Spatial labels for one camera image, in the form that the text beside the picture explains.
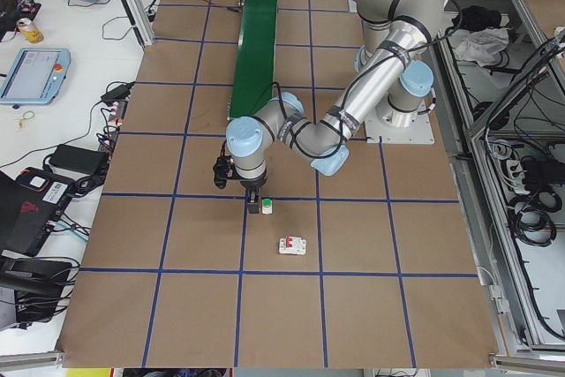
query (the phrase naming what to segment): grid line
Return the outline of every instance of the grid line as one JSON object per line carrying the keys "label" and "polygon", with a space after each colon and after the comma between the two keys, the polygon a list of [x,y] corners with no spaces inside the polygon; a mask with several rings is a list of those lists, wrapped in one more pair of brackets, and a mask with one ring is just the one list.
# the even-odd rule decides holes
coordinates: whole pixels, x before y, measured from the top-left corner
{"label": "grid line", "polygon": [[[167,7],[167,8],[207,8],[208,6],[205,4],[159,4],[159,7]],[[211,5],[211,8],[216,8],[216,9],[223,9],[221,6],[214,6]],[[279,11],[298,11],[298,12],[308,12],[308,11],[312,11],[312,12],[327,12],[327,13],[345,13],[348,12],[349,13],[349,9],[335,9],[335,10],[331,10],[331,9],[304,9],[304,8],[278,8]]]}
{"label": "grid line", "polygon": [[[156,40],[162,41],[180,41],[182,43],[200,43],[200,44],[225,44],[230,46],[237,46],[237,41],[218,41],[218,40],[194,40],[194,39],[183,39],[180,37],[155,37]],[[343,46],[340,44],[299,44],[299,43],[276,43],[276,46],[281,46],[284,48],[311,48],[314,47],[316,49],[348,49],[348,50],[357,50],[359,46]]]}
{"label": "grid line", "polygon": [[384,178],[384,184],[385,184],[385,193],[387,195],[387,210],[388,210],[388,220],[390,223],[390,234],[392,236],[392,243],[395,250],[396,269],[398,271],[398,284],[400,287],[400,297],[403,304],[404,322],[406,324],[406,336],[408,338],[408,347],[410,349],[412,368],[417,368],[416,353],[414,352],[414,342],[412,341],[410,320],[408,317],[408,306],[406,305],[406,293],[404,292],[402,268],[400,265],[400,254],[398,252],[398,244],[396,242],[395,220],[392,213],[392,203],[390,202],[390,191],[388,189],[388,178],[387,178],[387,162],[385,161],[385,153],[384,153],[384,149],[382,148],[382,137],[379,137],[379,152],[380,152],[380,164],[382,166],[382,176]]}
{"label": "grid line", "polygon": [[146,274],[214,274],[214,275],[321,275],[343,277],[399,277],[402,278],[478,278],[475,273],[372,273],[356,271],[277,271],[263,269],[188,269],[188,268],[105,268],[81,267],[89,273],[146,273]]}
{"label": "grid line", "polygon": [[[168,194],[168,193],[137,193],[137,192],[104,192],[102,196],[108,197],[148,197],[148,198],[184,198],[184,199],[243,199],[243,195],[229,194]],[[270,196],[272,200],[290,201],[290,200],[319,200],[320,202],[344,202],[344,203],[426,203],[426,204],[458,204],[459,200],[429,200],[429,199],[380,199],[380,198],[324,198],[324,197],[291,197],[291,196]]]}
{"label": "grid line", "polygon": [[[204,28],[202,29],[202,41],[204,41],[204,38],[206,37],[207,23],[208,23],[209,16],[210,16],[210,8],[208,8],[207,11],[206,11],[206,19],[205,19],[205,22],[204,22]],[[196,81],[198,80],[198,73],[199,73],[199,70],[200,70],[200,60],[202,58],[203,49],[204,49],[204,43],[201,43],[198,61],[197,61],[197,64],[196,64],[196,70],[194,72],[194,80],[193,80],[194,83],[196,83]],[[181,175],[182,168],[183,168],[183,157],[185,155],[186,139],[187,139],[186,134],[188,133],[188,127],[189,127],[189,123],[190,123],[192,105],[194,103],[195,90],[196,90],[196,86],[192,85],[191,101],[190,101],[190,105],[189,105],[189,108],[188,108],[188,112],[186,114],[186,121],[185,121],[185,135],[183,136],[183,143],[181,145],[179,158],[178,158],[177,175],[175,176],[175,185],[174,185],[173,193],[172,193],[173,194],[172,201],[170,202],[169,217],[168,217],[168,221],[167,221],[167,227],[166,227],[166,230],[165,230],[165,237],[164,237],[163,243],[162,243],[161,260],[160,260],[160,263],[159,263],[159,272],[157,274],[157,281],[156,281],[156,284],[155,284],[153,304],[152,304],[152,308],[151,308],[151,314],[150,314],[148,329],[147,329],[147,338],[146,338],[145,349],[144,349],[144,353],[143,353],[143,360],[141,362],[141,367],[143,367],[143,368],[145,368],[147,366],[147,357],[148,357],[149,349],[150,349],[150,345],[151,345],[151,335],[153,333],[154,316],[155,316],[158,297],[159,297],[159,289],[160,289],[160,285],[161,285],[162,269],[163,269],[163,265],[164,265],[164,261],[165,261],[165,255],[166,255],[166,252],[167,252],[167,244],[168,244],[168,241],[169,241],[172,216],[173,216],[174,209],[175,209],[176,197],[174,195],[177,194],[178,182],[180,180],[180,175]]]}
{"label": "grid line", "polygon": [[[316,95],[315,95],[315,74],[314,74],[314,49],[313,49],[313,23],[312,23],[312,0],[308,0],[308,40],[310,50],[310,84],[312,93],[312,107],[313,114],[316,114]],[[324,360],[324,367],[329,367],[328,358],[328,333],[326,328],[326,296],[324,291],[324,255],[323,255],[323,240],[321,230],[321,210],[320,210],[320,173],[314,171],[314,181],[316,184],[316,225],[318,228],[318,268],[320,270],[320,319],[321,319],[321,342],[322,342],[322,357]]]}
{"label": "grid line", "polygon": [[241,250],[239,252],[239,270],[237,272],[237,310],[236,310],[236,334],[234,343],[233,366],[239,363],[239,335],[241,329],[241,303],[244,287],[244,263],[245,263],[245,239],[247,231],[247,199],[244,201],[243,223],[241,226]]}

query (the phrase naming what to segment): conveyor belt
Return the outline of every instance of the conveyor belt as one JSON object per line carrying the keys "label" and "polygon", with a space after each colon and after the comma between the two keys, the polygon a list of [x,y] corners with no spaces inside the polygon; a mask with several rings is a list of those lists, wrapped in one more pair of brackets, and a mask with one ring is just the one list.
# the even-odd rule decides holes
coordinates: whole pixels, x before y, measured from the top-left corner
{"label": "conveyor belt", "polygon": [[278,0],[244,0],[229,119],[252,115],[271,98]]}

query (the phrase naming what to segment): yellow can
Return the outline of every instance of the yellow can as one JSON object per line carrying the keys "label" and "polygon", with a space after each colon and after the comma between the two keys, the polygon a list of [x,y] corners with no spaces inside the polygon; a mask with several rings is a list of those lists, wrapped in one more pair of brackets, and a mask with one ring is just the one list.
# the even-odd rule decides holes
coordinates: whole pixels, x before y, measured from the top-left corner
{"label": "yellow can", "polygon": [[18,22],[16,24],[18,26],[18,30],[27,38],[30,43],[39,43],[40,41],[43,41],[43,34],[31,19],[18,19]]}

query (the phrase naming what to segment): small white box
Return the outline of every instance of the small white box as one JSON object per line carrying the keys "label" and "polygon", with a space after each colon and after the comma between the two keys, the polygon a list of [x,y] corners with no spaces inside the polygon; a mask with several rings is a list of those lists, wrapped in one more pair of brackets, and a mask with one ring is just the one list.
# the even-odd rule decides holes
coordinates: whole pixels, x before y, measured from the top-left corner
{"label": "small white box", "polygon": [[287,237],[279,240],[279,253],[306,255],[306,241],[303,238]]}

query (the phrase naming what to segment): black power brick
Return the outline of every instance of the black power brick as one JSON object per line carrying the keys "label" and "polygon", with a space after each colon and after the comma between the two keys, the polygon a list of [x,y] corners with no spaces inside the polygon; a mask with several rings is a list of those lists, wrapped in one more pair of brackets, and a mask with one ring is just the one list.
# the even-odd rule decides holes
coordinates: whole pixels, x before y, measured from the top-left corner
{"label": "black power brick", "polygon": [[135,81],[132,83],[123,83],[117,87],[112,88],[106,94],[100,96],[100,100],[106,103],[108,106],[111,106],[112,102],[114,101],[122,101],[127,96],[130,95],[130,89],[135,84]]}
{"label": "black power brick", "polygon": [[49,165],[91,176],[100,173],[107,167],[108,153],[70,145],[59,145],[49,157]]}

